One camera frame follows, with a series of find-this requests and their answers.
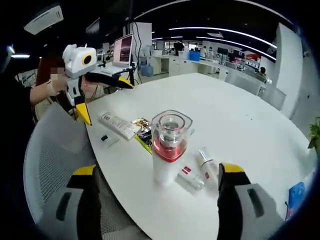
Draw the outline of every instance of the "black ceiling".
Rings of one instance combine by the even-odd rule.
[[[30,54],[29,59],[13,59],[11,65],[17,72],[34,69],[38,66],[39,56],[45,52],[45,44],[58,46],[63,51],[67,44],[76,43],[97,47],[107,39],[106,32],[98,35],[87,35],[86,28],[97,18],[106,16],[110,6],[116,5],[114,11],[130,12],[133,18],[146,11],[172,2],[172,0],[143,1],[133,0],[132,8],[129,9],[131,0],[90,0],[85,2],[62,0],[29,0],[8,2],[6,7],[1,8],[1,31],[2,39],[7,43],[13,43],[17,53]],[[62,9],[64,20],[52,27],[45,29],[37,35],[24,31],[24,26],[41,10],[59,4]],[[210,37],[207,30],[174,30],[176,27],[215,27],[235,30],[247,33],[268,42],[276,37],[278,23],[281,22],[292,28],[293,26],[283,18],[258,6],[234,1],[209,1],[190,0],[171,4],[159,8],[136,19],[137,22],[152,23],[155,31],[153,38],[183,36],[188,40],[195,40],[196,36]],[[222,32],[224,39],[252,46],[261,51],[267,51],[268,45],[246,36],[235,33]],[[113,41],[117,34],[108,36]]]

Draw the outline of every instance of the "desk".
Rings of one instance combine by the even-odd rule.
[[[174,109],[193,119],[194,134],[184,155],[194,159],[207,147],[221,162],[238,164],[252,183],[259,183],[284,219],[288,189],[303,174],[308,140],[274,107],[243,89],[216,78],[191,73],[124,89],[88,104],[93,126],[88,136],[101,171],[114,195],[153,240],[216,239],[217,196],[207,189],[191,195],[177,183],[154,183],[152,156],[136,141],[121,139],[111,147],[100,141],[107,128],[97,122],[109,110],[128,121],[151,120]]]

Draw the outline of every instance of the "potted plant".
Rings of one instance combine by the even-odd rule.
[[[315,118],[315,123],[310,124],[310,143],[308,149],[315,148],[320,154],[320,116]]]

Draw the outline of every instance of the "blender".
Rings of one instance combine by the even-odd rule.
[[[168,187],[182,168],[181,156],[187,148],[192,119],[167,110],[152,119],[152,159],[154,180]]]

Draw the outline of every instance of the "white round table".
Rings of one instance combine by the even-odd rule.
[[[113,193],[136,224],[153,240],[216,239],[219,231],[217,195],[203,188],[190,194],[176,182],[158,187],[153,161],[134,138],[111,147],[101,141],[109,130],[98,123],[111,111],[132,121],[151,119],[172,109],[193,119],[186,161],[202,147],[220,162],[241,166],[252,183],[271,195],[282,218],[288,190],[303,174],[301,160],[308,140],[278,110],[257,96],[199,73],[167,77],[125,89],[88,104],[93,126],[88,136]]]

